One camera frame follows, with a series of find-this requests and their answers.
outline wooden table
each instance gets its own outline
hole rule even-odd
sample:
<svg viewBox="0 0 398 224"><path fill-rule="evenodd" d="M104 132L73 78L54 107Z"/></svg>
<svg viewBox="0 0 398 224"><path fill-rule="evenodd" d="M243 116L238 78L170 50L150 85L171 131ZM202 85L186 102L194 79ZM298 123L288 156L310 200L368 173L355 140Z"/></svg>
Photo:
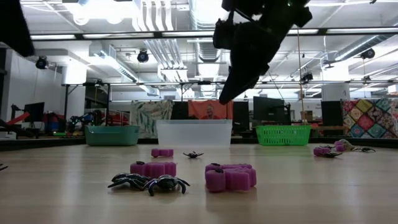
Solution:
<svg viewBox="0 0 398 224"><path fill-rule="evenodd" d="M232 145L230 149L176 149L174 158L150 156L156 146L68 146L0 152L0 223L395 223L398 151L312 156L312 147ZM182 152L204 152L188 159ZM135 161L174 161L191 183L187 193L160 193L107 185ZM257 186L247 193L210 194L204 168L250 163Z"/></svg>

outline ceiling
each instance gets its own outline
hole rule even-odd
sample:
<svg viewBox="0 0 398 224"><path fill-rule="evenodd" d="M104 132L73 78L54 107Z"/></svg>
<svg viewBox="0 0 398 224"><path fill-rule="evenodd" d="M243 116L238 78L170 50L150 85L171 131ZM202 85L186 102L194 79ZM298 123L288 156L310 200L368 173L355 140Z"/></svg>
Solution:
<svg viewBox="0 0 398 224"><path fill-rule="evenodd" d="M382 27L391 26L389 21L397 18L398 2L378 1L375 4L359 4L363 0L311 0L309 7L313 19L305 28L321 27ZM110 24L106 19L91 19L87 24L78 26L73 21L73 14L67 10L62 1L31 1L21 0L23 10L29 29L32 34L70 34L70 33L99 33L99 32L135 32L131 18L124 18L119 24ZM191 15L188 0L173 0L172 2L172 24L175 30L192 30ZM321 61L324 60L325 52L337 52L353 42L361 39L360 35L338 35L338 36L311 36L311 37L286 37L277 55L270 63L269 76L261 77L261 80L268 81L271 77L275 81L290 81L293 78L298 80L300 65L316 61L314 66L303 68L302 72L311 71L314 79L321 80L323 77ZM197 44L192 43L195 39L177 39L178 49L187 67L187 77L190 81L203 79L198 72ZM104 68L94 64L87 56L87 46L91 41L70 41L70 42L36 42L37 49L67 49L85 59L91 69L88 70L88 78L102 78L109 82L121 82L121 75L112 69ZM102 46L113 46L117 51L117 59L129 70L136 73L140 82L163 82L158 75L158 62L149 52L147 63L138 63L137 54L140 49L146 49L144 40L102 40ZM398 58L398 37L394 36L387 41L373 47L376 56L373 59L349 58L344 61L349 72L345 80L360 80L365 75L374 75L383 72L383 69L396 64ZM228 76L229 52L224 51L217 62L220 67L214 81L226 80ZM397 69L391 69L377 76L377 80L395 79L398 77ZM387 84L379 84L368 88L367 91L385 93ZM319 91L320 86L308 84L305 86L311 91ZM363 85L352 84L351 88L362 88ZM274 85L257 85L256 88L275 89ZM291 89L292 93L297 92L297 85L283 86L285 91ZM201 91L199 87L193 87L193 91ZM137 86L114 87L113 91L143 91Z"/></svg>

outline plastic basket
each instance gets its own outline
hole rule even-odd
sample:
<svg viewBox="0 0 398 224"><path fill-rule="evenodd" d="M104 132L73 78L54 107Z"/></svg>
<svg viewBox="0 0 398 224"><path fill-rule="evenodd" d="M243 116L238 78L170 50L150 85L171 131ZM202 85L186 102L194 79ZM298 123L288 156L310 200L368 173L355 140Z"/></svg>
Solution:
<svg viewBox="0 0 398 224"><path fill-rule="evenodd" d="M133 146L138 142L139 126L86 126L89 146Z"/></svg>
<svg viewBox="0 0 398 224"><path fill-rule="evenodd" d="M262 146L305 146L310 138L311 126L256 126Z"/></svg>

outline white box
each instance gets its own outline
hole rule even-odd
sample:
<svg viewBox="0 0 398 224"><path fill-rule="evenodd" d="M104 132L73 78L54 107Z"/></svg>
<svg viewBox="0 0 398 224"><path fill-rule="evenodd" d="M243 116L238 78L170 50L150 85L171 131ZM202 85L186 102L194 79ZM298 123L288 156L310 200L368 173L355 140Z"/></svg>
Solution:
<svg viewBox="0 0 398 224"><path fill-rule="evenodd" d="M157 120L162 147L229 147L232 120Z"/></svg>

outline teal basket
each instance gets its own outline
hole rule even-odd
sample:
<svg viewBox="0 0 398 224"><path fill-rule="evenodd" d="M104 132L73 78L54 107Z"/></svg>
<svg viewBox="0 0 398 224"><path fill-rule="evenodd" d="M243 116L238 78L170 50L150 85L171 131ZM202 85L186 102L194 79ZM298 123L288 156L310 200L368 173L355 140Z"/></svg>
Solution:
<svg viewBox="0 0 398 224"><path fill-rule="evenodd" d="M256 126L262 146L305 146L310 138L311 126Z"/></svg>
<svg viewBox="0 0 398 224"><path fill-rule="evenodd" d="M86 126L89 146L133 146L138 142L139 126Z"/></svg>

